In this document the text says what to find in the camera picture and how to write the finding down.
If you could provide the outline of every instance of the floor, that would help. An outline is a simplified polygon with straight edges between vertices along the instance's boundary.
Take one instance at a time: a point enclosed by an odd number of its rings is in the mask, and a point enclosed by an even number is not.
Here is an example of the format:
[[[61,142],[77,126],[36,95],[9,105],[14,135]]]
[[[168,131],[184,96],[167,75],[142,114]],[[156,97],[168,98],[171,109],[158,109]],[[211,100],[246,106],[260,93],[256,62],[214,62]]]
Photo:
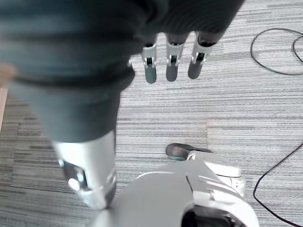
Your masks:
[[[259,67],[250,43],[262,30],[303,27],[301,0],[247,0],[196,80],[187,77],[193,34],[177,81],[165,79],[165,39],[159,36],[158,80],[137,76],[123,93],[117,123],[118,190],[139,174],[171,160],[172,142],[209,148],[238,163],[247,178],[247,201],[260,226],[288,226],[252,198],[257,179],[303,140],[303,76]],[[256,42],[268,66],[303,72],[291,53],[296,35],[269,32]],[[303,56],[303,40],[297,49]],[[303,225],[303,150],[267,176],[259,198],[286,219]],[[0,227],[84,227],[95,215],[67,187],[50,142],[28,106],[8,96],[0,134]]]

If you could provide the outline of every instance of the black wire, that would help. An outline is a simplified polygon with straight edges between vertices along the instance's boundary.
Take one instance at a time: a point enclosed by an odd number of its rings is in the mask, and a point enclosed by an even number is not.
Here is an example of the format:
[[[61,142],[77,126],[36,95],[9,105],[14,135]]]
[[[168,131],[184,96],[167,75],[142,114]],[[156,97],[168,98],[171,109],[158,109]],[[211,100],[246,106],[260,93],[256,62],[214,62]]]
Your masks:
[[[283,162],[285,162],[285,160],[287,160],[290,156],[292,156],[294,153],[296,153],[298,150],[300,150],[301,148],[303,147],[303,143],[298,146],[296,148],[296,150],[294,150],[293,152],[291,152],[289,155],[287,155],[285,158],[282,159],[282,161],[280,161],[278,164],[276,164],[274,167],[272,167],[270,170],[268,170],[266,173],[264,173],[257,181],[256,183],[256,186],[255,186],[255,189],[254,189],[254,192],[253,192],[253,196],[255,198],[255,200],[260,203],[260,205],[262,207],[264,207],[269,213],[271,213],[273,216],[275,216],[277,219],[291,225],[291,226],[296,226],[296,227],[302,227],[298,224],[295,224],[294,222],[291,222],[291,221],[288,221],[282,217],[280,217],[279,215],[277,215],[275,212],[273,212],[270,208],[268,208],[267,206],[265,206],[257,197],[256,197],[256,191],[257,191],[257,188],[259,186],[259,183],[261,182],[261,180],[267,175],[269,174],[271,171],[273,171],[274,169],[276,169],[278,166],[280,166]]]
[[[293,41],[293,52],[295,54],[295,56],[297,57],[297,59],[303,63],[303,60],[300,58],[300,56],[298,55],[296,49],[295,49],[295,44],[296,42],[303,38],[303,33],[301,32],[298,32],[298,31],[294,31],[294,30],[291,30],[291,29],[287,29],[287,28],[270,28],[270,29],[267,29],[265,31],[262,31],[260,32],[259,34],[256,35],[256,37],[253,39],[252,43],[251,43],[251,46],[250,46],[250,54],[251,54],[251,57],[253,58],[253,60],[260,66],[262,66],[263,68],[269,70],[269,71],[272,71],[272,72],[276,72],[276,73],[279,73],[279,74],[283,74],[283,75],[290,75],[290,76],[298,76],[298,75],[303,75],[303,73],[285,73],[285,72],[280,72],[280,71],[277,71],[277,70],[273,70],[271,69],[270,67],[267,67],[265,65],[263,65],[262,63],[260,63],[254,56],[254,53],[253,53],[253,45],[256,41],[256,39],[263,33],[267,32],[267,31],[270,31],[270,30],[282,30],[282,31],[287,31],[287,32],[292,32],[292,33],[296,33],[296,34],[299,34],[300,37],[296,38],[294,41]],[[261,182],[261,180],[267,175],[269,174],[271,171],[273,171],[274,169],[276,169],[278,166],[280,166],[283,162],[285,162],[290,156],[292,156],[294,153],[296,153],[298,150],[300,150],[301,148],[303,147],[303,143],[298,146],[294,151],[292,151],[289,155],[287,155],[285,158],[283,158],[278,164],[276,164],[274,167],[272,167],[270,170],[268,170],[266,173],[264,173],[257,181],[256,183],[256,186],[255,186],[255,189],[254,189],[254,192],[253,192],[253,196],[255,198],[255,200],[262,206],[264,207],[269,213],[271,213],[273,216],[275,216],[277,219],[291,225],[291,226],[295,226],[295,227],[303,227],[303,226],[300,226],[294,222],[291,222],[291,221],[288,221],[282,217],[280,217],[279,215],[277,215],[275,212],[273,212],[270,208],[268,208],[266,205],[264,205],[257,197],[256,197],[256,191],[257,191],[257,188]]]
[[[303,38],[303,33],[298,32],[298,31],[295,31],[295,30],[292,30],[292,29],[287,29],[287,28],[270,28],[270,29],[264,30],[264,31],[260,32],[259,34],[257,34],[256,37],[252,40],[251,46],[250,46],[250,55],[251,55],[251,57],[253,58],[253,60],[254,60],[258,65],[260,65],[260,66],[262,66],[263,68],[265,68],[265,69],[267,69],[267,70],[269,70],[269,71],[272,71],[272,72],[276,72],[276,73],[283,74],[283,75],[289,75],[289,76],[303,75],[303,72],[302,72],[302,73],[287,73],[287,72],[280,72],[280,71],[277,71],[277,70],[273,70],[273,69],[271,69],[270,67],[267,67],[267,66],[263,65],[261,62],[259,62],[259,61],[256,59],[256,57],[255,57],[255,55],[254,55],[254,52],[253,52],[253,45],[254,45],[256,39],[257,39],[261,34],[263,34],[263,33],[265,33],[265,32],[268,32],[268,31],[270,31],[270,30],[282,30],[282,31],[287,31],[287,32],[299,34],[300,37],[298,37],[297,39],[295,39],[294,42],[293,42],[293,52],[294,52],[295,56],[297,57],[297,59],[298,59],[300,62],[303,63],[303,60],[299,57],[299,55],[298,55],[298,53],[297,53],[297,51],[296,51],[296,49],[295,49],[295,44],[296,44],[296,42],[297,42],[299,39]]]

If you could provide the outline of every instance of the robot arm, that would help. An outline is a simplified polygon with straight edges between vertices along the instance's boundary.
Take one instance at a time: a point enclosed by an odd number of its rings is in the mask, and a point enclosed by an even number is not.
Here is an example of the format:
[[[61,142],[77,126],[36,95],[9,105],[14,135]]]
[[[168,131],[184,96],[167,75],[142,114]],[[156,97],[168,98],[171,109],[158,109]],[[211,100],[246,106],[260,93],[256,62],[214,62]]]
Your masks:
[[[30,104],[69,186],[90,207],[107,207],[115,194],[116,116],[120,93],[134,77],[130,56],[148,48],[147,37],[165,32],[167,78],[174,81],[183,36],[196,31],[197,67],[189,72],[196,78],[209,53],[205,44],[218,42],[242,2],[1,1],[0,70],[11,69],[5,71],[13,78],[10,92]],[[155,49],[145,53],[147,79],[154,82]]]

